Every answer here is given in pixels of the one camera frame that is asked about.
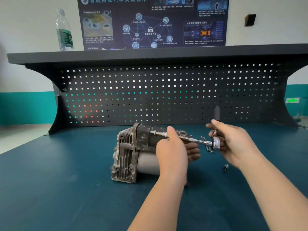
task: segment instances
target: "poster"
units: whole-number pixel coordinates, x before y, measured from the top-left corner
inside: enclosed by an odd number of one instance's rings
[[[84,50],[224,46],[229,0],[78,0]]]

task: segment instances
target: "orange car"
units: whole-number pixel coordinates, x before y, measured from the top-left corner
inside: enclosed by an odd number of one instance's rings
[[[201,31],[202,36],[209,36],[211,34],[211,31]]]

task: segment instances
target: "plastic water bottle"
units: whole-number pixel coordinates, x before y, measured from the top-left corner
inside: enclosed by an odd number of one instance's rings
[[[64,10],[57,9],[57,34],[58,34],[58,41],[60,46],[60,51],[74,51],[73,46],[73,38],[71,34],[71,28],[68,24],[68,21],[65,17]]]

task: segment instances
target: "white wall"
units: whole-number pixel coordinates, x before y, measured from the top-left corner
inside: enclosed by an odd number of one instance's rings
[[[308,43],[308,0],[230,0],[226,45]],[[65,10],[75,50],[83,50],[77,0],[1,0],[0,92],[52,91],[44,76],[10,65],[6,53],[59,51],[56,9]],[[255,25],[244,27],[247,14]],[[308,67],[288,84],[308,83]]]

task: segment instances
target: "green bottle label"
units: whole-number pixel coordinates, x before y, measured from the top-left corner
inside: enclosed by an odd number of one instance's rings
[[[61,44],[66,47],[73,47],[73,38],[70,31],[58,29],[58,39]]]

